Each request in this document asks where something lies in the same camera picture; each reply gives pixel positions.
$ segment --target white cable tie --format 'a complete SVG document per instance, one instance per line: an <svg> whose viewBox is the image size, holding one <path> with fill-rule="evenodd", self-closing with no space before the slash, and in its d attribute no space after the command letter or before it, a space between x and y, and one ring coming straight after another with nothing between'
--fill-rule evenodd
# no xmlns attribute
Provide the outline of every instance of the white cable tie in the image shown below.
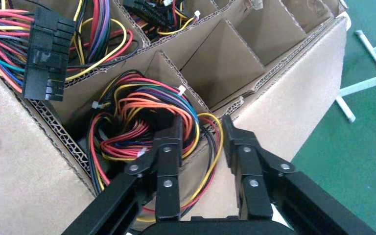
<svg viewBox="0 0 376 235"><path fill-rule="evenodd" d="M169 6L173 0L164 0L164 6Z"/></svg>
<svg viewBox="0 0 376 235"><path fill-rule="evenodd" d="M182 96L187 89L183 85L181 85L181 86L179 86L178 90L179 90L178 95Z"/></svg>
<svg viewBox="0 0 376 235"><path fill-rule="evenodd" d="M148 148L147 148L147 147L144 147L141 151L139 151L139 153L138 153L138 157L140 157L140 156L142 156L143 154L145 154L147 150L148 150Z"/></svg>
<svg viewBox="0 0 376 235"><path fill-rule="evenodd" d="M92 108L101 109L103 105L99 104L97 101L93 101Z"/></svg>

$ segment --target cardboard compartment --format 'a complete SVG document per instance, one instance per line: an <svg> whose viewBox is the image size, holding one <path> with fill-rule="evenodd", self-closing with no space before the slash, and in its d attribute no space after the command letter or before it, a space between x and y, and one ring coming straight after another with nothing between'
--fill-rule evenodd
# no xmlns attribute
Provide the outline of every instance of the cardboard compartment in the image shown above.
<svg viewBox="0 0 376 235"><path fill-rule="evenodd" d="M252 9L236 30L264 65L303 40L305 32L280 0L264 0L260 10Z"/></svg>
<svg viewBox="0 0 376 235"><path fill-rule="evenodd" d="M282 0L305 32L309 32L326 19L333 17L322 0Z"/></svg>
<svg viewBox="0 0 376 235"><path fill-rule="evenodd" d="M200 96L189 87L177 68L171 64L170 59L162 51L152 50L123 61L107 72L100 72L97 78L89 78L66 88L63 102L51 102L60 121L74 139L78 140L83 135L82 131L89 118L92 102L98 100L112 79L130 69L139 70L151 79L173 86L185 86L187 96L196 111L209 112Z"/></svg>
<svg viewBox="0 0 376 235"><path fill-rule="evenodd" d="M182 68L188 84L213 106L264 73L264 66L227 20Z"/></svg>
<svg viewBox="0 0 376 235"><path fill-rule="evenodd" d="M232 94L231 96L225 98L218 104L211 107L211 110L216 113L219 117L228 114L233 114L239 107L244 104L245 97L255 94L259 89L266 85L266 83L272 79L276 74L286 66L287 63L292 61L296 55L299 54L302 49L304 49L309 43L312 42L321 32L323 32L333 21L332 18L328 19L326 22L322 23L312 31L310 31L306 38L293 46L287 52L282 54L280 57L276 58L274 61L267 64L266 73L245 85L243 88Z"/></svg>

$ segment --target green floor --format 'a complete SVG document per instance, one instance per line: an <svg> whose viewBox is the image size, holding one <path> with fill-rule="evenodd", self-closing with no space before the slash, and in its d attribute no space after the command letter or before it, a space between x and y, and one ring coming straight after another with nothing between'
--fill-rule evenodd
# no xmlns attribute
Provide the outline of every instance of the green floor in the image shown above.
<svg viewBox="0 0 376 235"><path fill-rule="evenodd" d="M376 76L376 65L354 32L376 46L376 1L345 0L348 32L342 87ZM376 231L376 87L344 98L356 115L349 124L333 104L293 163Z"/></svg>

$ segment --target wire bundle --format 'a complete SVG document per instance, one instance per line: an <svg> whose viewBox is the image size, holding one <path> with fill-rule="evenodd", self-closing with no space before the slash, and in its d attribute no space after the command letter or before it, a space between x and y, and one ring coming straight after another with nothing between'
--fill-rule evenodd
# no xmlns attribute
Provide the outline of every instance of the wire bundle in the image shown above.
<svg viewBox="0 0 376 235"><path fill-rule="evenodd" d="M50 10L32 0L25 1ZM71 76L67 77L66 81L85 75L97 67L111 66L126 60L139 49L139 42L134 40L133 33L126 30L119 21L110 18L109 1L94 0L93 2L93 18L83 21L88 0L80 0L74 16L76 33L72 40L74 46L70 51L76 51L77 55L70 58L67 71L71 72ZM0 5L0 76L21 93L28 56L29 31L34 22L34 13L13 9L12 0L0 0ZM83 43L81 29L89 22L92 22L89 42ZM118 25L120 29L111 32L111 23ZM123 56L132 43L136 43L134 49ZM78 65L74 65L75 58L79 59Z"/></svg>
<svg viewBox="0 0 376 235"><path fill-rule="evenodd" d="M169 118L182 117L183 159L197 148L201 135L207 138L210 146L207 173L195 194L182 205L185 215L211 185L223 142L219 120L211 114L197 114L177 88L148 79L137 70L127 71L114 79L94 103L94 108L97 111L88 129L88 154L97 194L109 185L114 177L110 172L114 172L117 163L132 161L150 150L154 133L163 129L164 123L170 123ZM208 118L217 122L219 127ZM200 122L214 129L215 139Z"/></svg>
<svg viewBox="0 0 376 235"><path fill-rule="evenodd" d="M156 14L167 19L168 22L166 24L158 24L156 20L149 16L149 13L141 13L139 8L127 7L132 18L151 41L182 31L199 20L199 11L193 17L184 12L184 0L173 0L170 5L165 5L163 0L145 0L145 2L151 7L150 11L155 11Z"/></svg>

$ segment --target black connector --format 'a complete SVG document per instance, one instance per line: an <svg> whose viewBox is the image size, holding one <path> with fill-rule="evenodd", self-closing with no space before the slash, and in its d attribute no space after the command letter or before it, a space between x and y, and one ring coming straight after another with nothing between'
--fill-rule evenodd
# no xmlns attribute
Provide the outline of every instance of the black connector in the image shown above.
<svg viewBox="0 0 376 235"><path fill-rule="evenodd" d="M62 101L74 21L37 7L31 25L23 96Z"/></svg>
<svg viewBox="0 0 376 235"><path fill-rule="evenodd" d="M171 21L145 0L124 0L123 6L128 12L137 15L153 26L171 28Z"/></svg>

